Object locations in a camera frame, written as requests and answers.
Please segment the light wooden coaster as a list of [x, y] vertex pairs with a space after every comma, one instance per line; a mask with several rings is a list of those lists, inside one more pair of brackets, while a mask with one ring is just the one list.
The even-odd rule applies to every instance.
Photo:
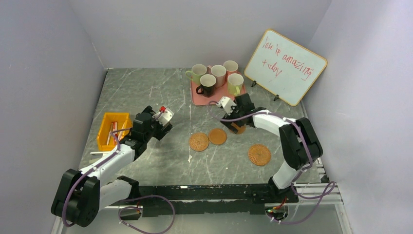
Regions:
[[214, 145], [222, 145], [226, 142], [227, 135], [223, 129], [214, 128], [208, 133], [208, 139]]
[[246, 130], [246, 125], [243, 125], [243, 126], [240, 127], [240, 126], [232, 123], [231, 126], [233, 127], [233, 130], [231, 130], [232, 133], [234, 133], [236, 135], [242, 134]]

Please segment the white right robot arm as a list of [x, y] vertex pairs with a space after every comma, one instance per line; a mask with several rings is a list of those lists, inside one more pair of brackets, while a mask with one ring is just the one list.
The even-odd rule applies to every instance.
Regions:
[[268, 197], [273, 202], [282, 201], [291, 184], [323, 155], [317, 134], [306, 117], [287, 118], [264, 107], [256, 107], [249, 94], [234, 99], [224, 96], [213, 104], [225, 111], [219, 121], [233, 132], [237, 132], [237, 127], [247, 125], [266, 130], [280, 138], [283, 163], [270, 178], [269, 184], [272, 186], [267, 190]]

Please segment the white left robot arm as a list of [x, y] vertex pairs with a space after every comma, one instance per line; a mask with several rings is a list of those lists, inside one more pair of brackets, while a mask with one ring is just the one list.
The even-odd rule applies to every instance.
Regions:
[[155, 112], [147, 106], [135, 116], [131, 127], [112, 130], [115, 147], [108, 154], [87, 167], [68, 169], [62, 175], [51, 214], [61, 217], [67, 227], [86, 227], [109, 205], [118, 201], [135, 204], [140, 196], [139, 182], [126, 176], [114, 181], [110, 178], [137, 160], [152, 138], [161, 140], [173, 128], [173, 116], [169, 108], [161, 107]]

